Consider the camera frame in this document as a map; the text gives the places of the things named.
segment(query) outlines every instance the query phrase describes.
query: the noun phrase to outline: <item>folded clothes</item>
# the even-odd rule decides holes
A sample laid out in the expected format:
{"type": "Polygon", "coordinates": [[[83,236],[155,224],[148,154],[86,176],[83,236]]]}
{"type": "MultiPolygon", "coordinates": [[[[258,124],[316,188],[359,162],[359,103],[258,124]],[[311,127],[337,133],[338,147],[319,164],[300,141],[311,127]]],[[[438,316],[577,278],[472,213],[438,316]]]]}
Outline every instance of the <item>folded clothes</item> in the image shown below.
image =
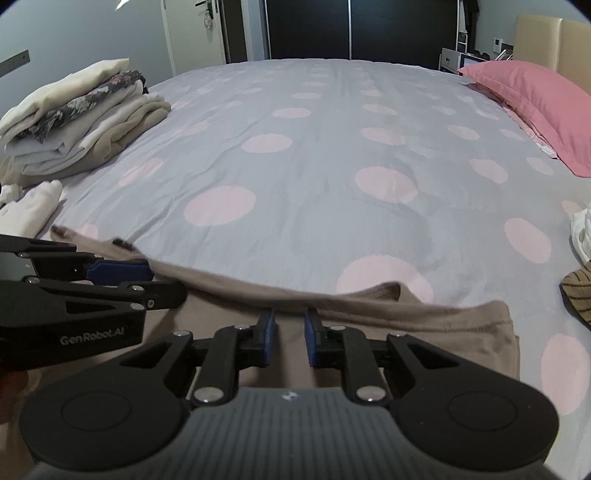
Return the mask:
{"type": "Polygon", "coordinates": [[[31,136],[39,143],[43,143],[52,128],[59,128],[70,123],[80,115],[92,110],[109,95],[124,87],[133,85],[138,80],[142,80],[142,84],[145,83],[142,74],[137,70],[113,75],[105,83],[102,83],[87,94],[76,97],[64,106],[47,112],[35,125],[23,130],[17,136],[19,138],[31,136]]]}
{"type": "Polygon", "coordinates": [[[560,288],[570,305],[591,326],[591,263],[564,277],[560,288]]]}
{"type": "Polygon", "coordinates": [[[591,260],[591,203],[570,221],[570,238],[583,263],[591,260]]]}
{"type": "Polygon", "coordinates": [[[2,166],[0,166],[0,179],[28,187],[42,181],[65,179],[85,171],[95,170],[119,155],[145,131],[164,120],[168,116],[170,108],[170,104],[167,102],[146,103],[132,113],[126,121],[107,130],[84,157],[63,170],[48,175],[29,176],[22,175],[14,165],[10,165],[8,171],[2,171],[2,166]]]}
{"type": "MultiPolygon", "coordinates": [[[[65,125],[63,128],[51,131],[44,143],[33,140],[31,137],[14,138],[5,147],[6,155],[14,156],[14,164],[23,167],[23,171],[33,164],[41,164],[50,160],[58,160],[61,163],[66,159],[74,163],[84,156],[83,147],[79,142],[89,133],[94,124],[108,110],[122,101],[141,96],[143,85],[138,80],[134,85],[125,87],[118,92],[109,95],[103,102],[65,125]]],[[[48,173],[40,167],[31,173],[48,173]]]]}
{"type": "Polygon", "coordinates": [[[0,208],[10,202],[17,202],[22,196],[22,187],[16,184],[2,185],[0,191],[0,208]]]}
{"type": "Polygon", "coordinates": [[[61,191],[59,180],[46,181],[7,204],[0,210],[0,233],[35,238],[56,211],[61,191]]]}
{"type": "Polygon", "coordinates": [[[102,60],[35,90],[0,119],[0,138],[8,143],[18,133],[36,124],[48,111],[85,95],[116,73],[125,70],[128,65],[129,59],[102,60]]]}

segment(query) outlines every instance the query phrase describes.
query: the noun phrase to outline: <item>metal screw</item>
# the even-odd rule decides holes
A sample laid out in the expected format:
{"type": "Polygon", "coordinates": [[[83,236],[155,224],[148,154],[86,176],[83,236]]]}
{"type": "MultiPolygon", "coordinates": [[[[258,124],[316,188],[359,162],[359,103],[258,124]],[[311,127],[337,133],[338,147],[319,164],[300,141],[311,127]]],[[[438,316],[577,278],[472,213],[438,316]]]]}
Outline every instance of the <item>metal screw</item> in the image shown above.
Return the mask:
{"type": "Polygon", "coordinates": [[[377,387],[376,385],[360,387],[355,393],[361,400],[370,403],[383,400],[386,397],[386,391],[382,387],[377,387]]]}
{"type": "Polygon", "coordinates": [[[223,391],[218,387],[201,387],[195,390],[193,396],[202,403],[212,403],[223,398],[223,391]]]}

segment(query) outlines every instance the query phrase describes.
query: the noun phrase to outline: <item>brown t-shirt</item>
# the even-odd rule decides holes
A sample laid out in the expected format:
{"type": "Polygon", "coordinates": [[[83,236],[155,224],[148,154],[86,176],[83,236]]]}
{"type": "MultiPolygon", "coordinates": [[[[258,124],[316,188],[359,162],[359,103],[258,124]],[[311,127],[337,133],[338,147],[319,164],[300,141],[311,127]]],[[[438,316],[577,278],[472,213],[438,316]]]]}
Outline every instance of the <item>brown t-shirt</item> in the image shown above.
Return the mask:
{"type": "MultiPolygon", "coordinates": [[[[98,242],[66,228],[52,227],[51,236],[56,241],[76,244],[79,251],[105,258],[130,260],[142,256],[125,242],[98,242]]],[[[302,312],[308,308],[316,308],[327,325],[355,327],[370,339],[385,339],[388,332],[403,330],[502,374],[519,376],[518,338],[509,309],[500,301],[466,309],[425,305],[398,283],[347,295],[302,293],[158,261],[150,261],[150,265],[158,278],[182,281],[189,289],[189,298],[178,311],[148,312],[144,342],[177,329],[190,330],[195,338],[209,338],[225,326],[255,324],[263,307],[276,310],[278,340],[274,361],[266,369],[241,372],[241,385],[301,388],[340,384],[335,372],[314,371],[308,365],[302,321],[302,312]]],[[[42,375],[35,372],[27,392],[120,353],[49,367],[42,375]]],[[[16,414],[12,422],[0,427],[0,448],[3,440],[5,443],[0,452],[0,476],[7,480],[17,478],[32,465],[15,418],[16,414]]]]}

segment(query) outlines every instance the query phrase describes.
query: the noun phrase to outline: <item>brown garment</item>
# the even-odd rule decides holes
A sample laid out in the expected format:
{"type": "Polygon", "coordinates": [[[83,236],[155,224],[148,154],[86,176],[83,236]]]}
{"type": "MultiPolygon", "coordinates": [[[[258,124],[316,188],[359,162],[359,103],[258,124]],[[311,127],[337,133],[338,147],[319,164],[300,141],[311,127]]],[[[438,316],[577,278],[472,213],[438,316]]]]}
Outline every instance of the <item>brown garment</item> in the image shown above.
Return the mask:
{"type": "Polygon", "coordinates": [[[120,154],[145,131],[164,120],[170,109],[168,102],[150,102],[142,105],[125,122],[107,130],[79,161],[55,173],[23,175],[18,167],[13,165],[12,159],[7,158],[0,164],[0,184],[14,183],[26,188],[44,181],[61,180],[99,168],[120,154]]]}
{"type": "MultiPolygon", "coordinates": [[[[51,237],[55,241],[76,244],[79,251],[105,258],[130,260],[141,257],[132,245],[121,240],[98,242],[62,227],[52,227],[51,237]]],[[[301,314],[309,307],[317,308],[327,325],[337,323],[356,327],[371,339],[385,339],[391,330],[404,330],[485,367],[510,377],[519,376],[518,338],[509,310],[500,301],[469,309],[424,305],[406,286],[398,283],[348,295],[302,293],[253,285],[158,261],[150,261],[150,264],[159,278],[184,282],[190,294],[178,311],[148,312],[144,342],[157,340],[176,329],[190,330],[195,338],[209,338],[225,326],[253,325],[262,307],[273,307],[277,311],[278,345],[271,366],[242,371],[241,385],[302,388],[340,384],[336,371],[314,371],[308,365],[301,314]]],[[[47,368],[43,371],[41,385],[121,353],[106,353],[47,368]]],[[[11,441],[5,451],[0,452],[0,475],[12,480],[22,475],[32,463],[15,421],[7,426],[5,434],[11,441]]]]}
{"type": "Polygon", "coordinates": [[[591,325],[591,262],[566,275],[560,287],[581,318],[591,325]]]}

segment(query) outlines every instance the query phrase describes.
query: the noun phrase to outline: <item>black wardrobe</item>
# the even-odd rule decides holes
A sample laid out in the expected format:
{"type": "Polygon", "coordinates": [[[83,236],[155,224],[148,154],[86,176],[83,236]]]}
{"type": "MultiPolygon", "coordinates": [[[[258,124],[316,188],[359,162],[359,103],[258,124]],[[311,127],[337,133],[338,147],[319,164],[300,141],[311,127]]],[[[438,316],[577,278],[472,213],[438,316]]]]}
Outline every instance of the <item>black wardrobe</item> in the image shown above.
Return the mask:
{"type": "Polygon", "coordinates": [[[272,59],[354,59],[437,69],[456,49],[458,0],[266,0],[272,59]]]}

